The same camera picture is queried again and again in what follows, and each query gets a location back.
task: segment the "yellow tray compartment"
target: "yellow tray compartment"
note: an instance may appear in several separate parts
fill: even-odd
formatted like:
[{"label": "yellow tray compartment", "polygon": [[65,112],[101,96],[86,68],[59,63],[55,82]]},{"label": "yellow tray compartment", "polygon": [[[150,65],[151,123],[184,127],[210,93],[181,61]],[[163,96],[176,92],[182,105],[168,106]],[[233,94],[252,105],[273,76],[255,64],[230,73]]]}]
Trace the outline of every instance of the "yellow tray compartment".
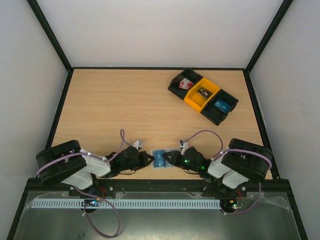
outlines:
[{"label": "yellow tray compartment", "polygon": [[[203,96],[201,96],[198,93],[198,90],[204,87],[205,89],[209,90],[212,95],[205,99]],[[199,113],[201,110],[205,107],[207,102],[210,101],[211,98],[213,98],[217,92],[220,90],[220,87],[213,84],[210,80],[206,78],[202,78],[196,85],[194,85],[186,94],[183,101],[185,101],[187,104],[189,104],[191,107],[193,107],[195,110],[197,110]]]}]

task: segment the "black edge trim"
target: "black edge trim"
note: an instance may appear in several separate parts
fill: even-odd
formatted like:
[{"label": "black edge trim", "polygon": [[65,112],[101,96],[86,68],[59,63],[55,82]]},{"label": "black edge trim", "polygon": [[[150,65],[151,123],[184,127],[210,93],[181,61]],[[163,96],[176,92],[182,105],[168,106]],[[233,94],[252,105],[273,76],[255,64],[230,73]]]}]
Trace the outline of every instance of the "black edge trim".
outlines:
[{"label": "black edge trim", "polygon": [[250,62],[246,67],[246,71],[250,73],[254,68],[255,64],[257,63],[259,57],[261,56],[262,52],[264,51],[265,47],[267,46],[268,42],[270,41],[272,35],[275,33],[278,25],[280,24],[281,20],[284,18],[286,12],[288,11],[291,3],[294,0],[284,0],[279,7],[278,11],[276,12],[272,22],[270,23],[268,29],[266,30],[261,42],[259,43],[258,47],[256,48]]},{"label": "black edge trim", "polygon": [[[257,182],[248,181],[244,183],[244,186],[247,192],[257,192],[259,190],[259,186]],[[302,240],[308,240],[308,236],[307,236],[304,224],[302,222],[302,219],[298,210],[298,206],[295,200],[295,196],[293,194],[289,180],[287,179],[265,180],[261,182],[261,189],[263,192],[286,193],[300,237]]]},{"label": "black edge trim", "polygon": [[[252,84],[250,75],[245,70],[243,71],[243,75],[244,75],[246,87],[248,89],[249,96],[251,99],[251,104],[253,107],[255,119],[256,119],[259,131],[260,131],[262,143],[265,147],[267,147],[268,149],[270,149],[272,151],[270,140],[269,140],[268,133],[267,133],[267,129],[265,126],[265,122],[264,122],[264,119],[261,114],[261,110],[260,110],[260,107],[258,104],[257,96],[255,93],[254,86]],[[272,157],[271,162],[272,162],[272,168],[271,168],[272,177],[273,177],[273,179],[278,179],[278,178],[280,178],[280,173],[279,173],[278,166],[277,166],[277,163],[275,160],[275,156]]]},{"label": "black edge trim", "polygon": [[[183,183],[183,187],[186,188],[185,191],[194,190],[199,188],[199,184],[202,180],[150,180],[150,179],[98,179],[99,185],[103,185],[104,183],[111,182],[114,187],[125,189],[133,189],[136,192],[143,192],[146,188],[153,188],[155,192],[161,191],[162,187],[165,188],[180,188]],[[246,182],[244,183],[247,192],[257,192],[259,190],[257,182]],[[290,207],[293,211],[293,216],[302,240],[308,240],[303,222],[301,220],[299,210],[295,201],[295,197],[293,195],[291,185],[286,179],[274,179],[274,180],[265,180],[261,183],[262,190],[264,192],[284,192],[287,194],[289,199]],[[17,231],[17,227],[19,225],[20,217],[23,212],[27,196],[30,191],[69,191],[70,186],[67,184],[59,183],[52,187],[42,186],[41,180],[38,178],[29,178],[21,201],[19,203],[19,207],[17,208],[13,223],[11,225],[11,229],[9,231],[9,235],[7,240],[13,240]]]},{"label": "black edge trim", "polygon": [[[75,66],[74,69],[118,69],[118,70],[184,70],[187,67],[144,67],[144,66]],[[243,71],[244,68],[189,67],[192,70]]]},{"label": "black edge trim", "polygon": [[51,129],[50,129],[50,133],[49,133],[48,139],[47,139],[46,144],[45,144],[45,149],[51,148],[52,143],[54,141],[56,130],[57,130],[58,123],[59,123],[59,119],[60,119],[61,112],[62,112],[62,109],[63,109],[64,104],[65,104],[65,100],[66,100],[66,97],[67,97],[67,93],[68,93],[68,89],[69,89],[69,86],[70,86],[70,82],[71,82],[71,78],[72,78],[72,74],[73,73],[74,73],[74,70],[72,68],[68,72],[68,74],[66,76],[66,80],[65,80],[65,83],[64,83],[64,86],[63,86],[63,90],[62,90],[61,97],[60,97],[60,100],[59,100],[59,103],[58,103],[58,107],[56,108],[55,115],[54,115],[54,118],[53,118],[53,122],[52,122],[52,126],[51,126]]},{"label": "black edge trim", "polygon": [[46,36],[48,37],[48,39],[50,40],[54,50],[56,51],[56,53],[58,54],[61,62],[63,63],[65,69],[67,71],[71,70],[71,65],[67,59],[67,56],[65,55],[64,51],[62,50],[54,32],[52,31],[44,13],[42,12],[37,0],[26,0],[28,2],[28,4],[30,5],[34,15],[36,16],[36,18],[38,19],[41,27],[43,28]]}]

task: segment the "glass panel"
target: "glass panel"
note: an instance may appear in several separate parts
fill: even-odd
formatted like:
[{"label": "glass panel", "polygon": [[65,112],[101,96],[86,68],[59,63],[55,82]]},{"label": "glass panel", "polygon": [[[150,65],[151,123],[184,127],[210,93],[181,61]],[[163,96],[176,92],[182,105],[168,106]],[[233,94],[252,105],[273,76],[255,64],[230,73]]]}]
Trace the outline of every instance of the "glass panel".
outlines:
[{"label": "glass panel", "polygon": [[[68,198],[67,192],[30,192],[28,200]],[[256,193],[244,197],[245,207],[254,201]],[[127,193],[123,199],[194,199],[198,194]],[[80,209],[31,208],[27,203],[15,236],[16,240],[95,240],[97,235]],[[119,209],[121,234],[117,240],[299,240],[300,236],[286,193],[264,193],[250,211],[224,215],[214,209]],[[104,234],[117,229],[116,214],[111,209],[97,209],[90,214],[93,224]]]}]

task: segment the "white plastic housing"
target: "white plastic housing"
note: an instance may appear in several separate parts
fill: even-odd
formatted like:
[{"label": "white plastic housing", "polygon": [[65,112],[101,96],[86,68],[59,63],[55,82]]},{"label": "white plastic housing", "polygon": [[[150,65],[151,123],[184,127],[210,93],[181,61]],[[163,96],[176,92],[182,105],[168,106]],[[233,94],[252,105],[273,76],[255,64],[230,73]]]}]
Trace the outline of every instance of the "white plastic housing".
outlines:
[{"label": "white plastic housing", "polygon": [[249,179],[245,176],[241,175],[240,173],[232,170],[231,168],[223,165],[222,159],[224,155],[218,158],[216,161],[212,161],[208,167],[208,174],[214,176],[215,178],[219,179],[223,175],[222,183],[227,186],[228,188],[235,189],[238,187],[239,184],[242,184]]},{"label": "white plastic housing", "polygon": [[235,189],[236,187],[238,187],[239,184],[247,182],[248,180],[249,179],[246,178],[245,176],[232,170],[228,172],[226,175],[224,175],[222,179],[222,183],[231,189]]},{"label": "white plastic housing", "polygon": [[92,173],[98,177],[102,177],[111,171],[109,162],[103,162],[102,160],[92,156],[83,156],[83,158],[86,161],[86,166],[81,169],[83,172]]},{"label": "white plastic housing", "polygon": [[219,179],[225,173],[227,173],[227,172],[229,172],[231,170],[229,167],[227,167],[226,165],[223,165],[221,163],[223,158],[224,158],[224,155],[222,155],[216,161],[211,161],[211,163],[210,163],[210,165],[208,167],[208,174],[210,174],[211,176],[214,176],[215,178]]},{"label": "white plastic housing", "polygon": [[83,190],[90,187],[93,184],[93,180],[89,172],[84,172],[81,169],[63,180],[62,183],[76,186],[78,189]]}]

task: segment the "white wall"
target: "white wall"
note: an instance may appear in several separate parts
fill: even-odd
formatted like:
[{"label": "white wall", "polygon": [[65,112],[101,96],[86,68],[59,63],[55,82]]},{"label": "white wall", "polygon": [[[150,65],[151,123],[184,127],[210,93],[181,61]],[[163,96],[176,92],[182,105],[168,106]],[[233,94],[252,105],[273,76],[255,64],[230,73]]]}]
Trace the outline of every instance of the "white wall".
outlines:
[{"label": "white wall", "polygon": [[26,0],[0,7],[0,239],[36,174],[67,71]]},{"label": "white wall", "polygon": [[320,236],[320,1],[295,0],[251,72],[280,175]]},{"label": "white wall", "polygon": [[282,0],[38,0],[74,67],[245,68]]}]

